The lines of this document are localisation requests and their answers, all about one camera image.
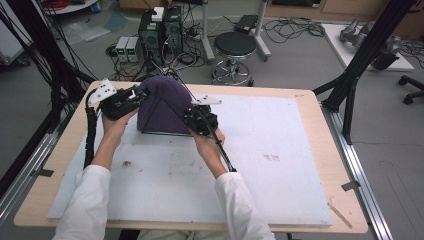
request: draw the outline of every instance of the white lab coat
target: white lab coat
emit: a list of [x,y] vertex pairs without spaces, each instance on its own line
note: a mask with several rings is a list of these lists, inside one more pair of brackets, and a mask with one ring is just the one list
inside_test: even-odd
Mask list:
[[[88,166],[57,225],[53,240],[103,239],[109,184],[109,170],[96,165]],[[227,217],[231,239],[275,239],[268,224],[256,209],[239,173],[221,175],[215,183],[215,190]]]

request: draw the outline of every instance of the white board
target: white board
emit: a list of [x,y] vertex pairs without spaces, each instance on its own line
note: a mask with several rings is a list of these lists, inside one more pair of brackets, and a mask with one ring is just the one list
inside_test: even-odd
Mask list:
[[[332,219],[294,99],[211,95],[224,149],[270,224],[330,226]],[[102,136],[97,126],[96,146]],[[85,137],[49,218],[60,218],[81,171]],[[125,161],[131,164],[124,166]],[[128,123],[112,166],[110,220],[225,223],[212,174],[191,137],[141,134]]]
[[[343,63],[344,67],[347,67],[352,61],[353,56],[356,54],[357,48],[355,48],[350,42],[340,41],[340,31],[345,29],[348,25],[337,25],[337,24],[322,24],[325,28],[325,35],[330,41],[331,46],[337,53],[337,56]],[[414,67],[406,60],[400,53],[396,54],[399,57],[392,65],[390,65],[384,71],[412,71]],[[368,66],[367,70],[376,70],[372,66]]]

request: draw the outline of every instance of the stool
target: stool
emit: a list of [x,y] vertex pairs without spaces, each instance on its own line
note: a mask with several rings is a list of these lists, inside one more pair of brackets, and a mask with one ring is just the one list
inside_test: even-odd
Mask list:
[[253,37],[240,32],[227,32],[215,38],[215,52],[227,58],[220,61],[213,69],[213,81],[226,85],[240,85],[248,82],[253,86],[254,80],[250,75],[249,68],[239,62],[255,52],[256,42]]

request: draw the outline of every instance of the fabric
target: fabric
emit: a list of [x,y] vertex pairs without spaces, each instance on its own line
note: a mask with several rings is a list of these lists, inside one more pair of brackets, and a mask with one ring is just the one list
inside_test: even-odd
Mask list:
[[147,89],[150,95],[140,104],[137,130],[189,135],[184,115],[192,107],[191,95],[183,85],[171,77],[154,76],[144,80],[138,89]]
[[[91,239],[105,236],[110,171],[90,165],[77,183],[59,224],[54,240]],[[141,231],[140,240],[250,240],[275,239],[268,224],[256,209],[252,197],[239,173],[226,173],[215,184],[221,206],[227,217],[229,236],[220,232]]]
[[240,173],[225,173],[215,182],[228,230],[234,240],[275,239],[268,224],[255,207]]

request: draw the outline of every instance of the floor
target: floor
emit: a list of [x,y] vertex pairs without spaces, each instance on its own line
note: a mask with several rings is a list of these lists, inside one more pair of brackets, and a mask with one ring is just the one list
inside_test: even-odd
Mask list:
[[[64,25],[79,22],[90,27],[111,23],[116,9],[104,9],[100,14],[81,11],[62,17]],[[125,16],[130,20],[115,21],[110,33],[92,42],[72,45],[74,51],[98,79],[114,74],[113,63],[105,55],[106,48],[120,36],[137,33],[138,22],[133,13]],[[209,21],[213,29],[225,19]],[[232,27],[223,23],[218,29],[228,31]],[[272,56],[267,62],[255,54],[245,63],[249,66],[255,87],[314,89],[339,76],[344,67],[325,37],[313,37],[306,33],[284,44],[263,39]],[[62,49],[64,44],[58,41]],[[407,58],[415,70],[407,75],[423,80],[424,70],[415,59]],[[212,65],[181,70],[186,83],[210,84]],[[411,105],[402,103],[406,94],[415,92],[411,85],[399,86],[397,81],[403,72],[366,71],[361,77],[355,99],[352,124],[352,141],[368,177],[374,195],[383,212],[394,239],[424,239],[424,99],[418,98]],[[29,67],[10,66],[0,73],[0,157],[3,175],[11,162],[35,132],[48,113],[49,88],[39,76],[34,65]],[[328,96],[318,96],[324,100]],[[343,104],[340,114],[343,115]],[[19,208],[20,198],[9,216],[0,226],[1,239],[50,239],[51,228],[22,228],[13,224]],[[105,239],[117,239],[119,232],[108,229]],[[277,239],[287,239],[277,233]],[[345,234],[293,234],[296,239],[375,239],[370,229],[363,235]]]

